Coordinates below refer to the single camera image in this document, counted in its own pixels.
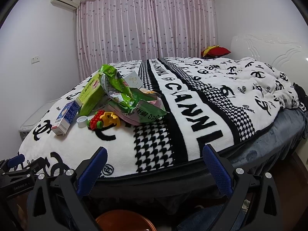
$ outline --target orange bucket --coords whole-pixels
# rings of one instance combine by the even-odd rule
[[[112,210],[101,214],[96,222],[103,231],[156,231],[145,217],[128,210]]]

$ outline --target headboard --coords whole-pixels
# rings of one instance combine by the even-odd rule
[[[240,60],[249,56],[286,73],[308,93],[308,47],[272,34],[243,34],[234,36],[230,58]]]

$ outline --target black and white blanket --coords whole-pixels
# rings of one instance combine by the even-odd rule
[[[19,153],[27,163],[44,157],[46,174],[62,174],[103,146],[108,161],[101,177],[153,171],[200,158],[205,143],[220,151],[244,142],[270,126],[280,109],[303,106],[284,73],[252,58],[162,58],[111,65],[122,75],[136,71],[144,88],[162,95],[169,113],[151,124],[121,121],[120,128],[96,131],[74,123],[65,136],[56,136],[52,124],[87,78],[62,96],[23,141]]]

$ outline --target wall socket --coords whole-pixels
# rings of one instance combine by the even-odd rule
[[[34,64],[34,63],[37,63],[37,62],[39,62],[39,56],[38,55],[31,58],[31,64]]]

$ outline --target silver screw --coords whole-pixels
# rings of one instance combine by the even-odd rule
[[[65,174],[66,174],[67,176],[71,176],[72,174],[74,174],[74,170],[69,169],[69,170],[67,170],[67,171],[65,172]]]
[[[42,180],[42,179],[44,179],[44,177],[45,177],[45,174],[39,174],[38,179]]]
[[[270,179],[270,178],[272,178],[272,174],[269,173],[269,172],[266,172],[266,173],[265,173],[265,177]]]
[[[238,167],[236,170],[235,170],[239,175],[242,175],[244,174],[244,169]]]

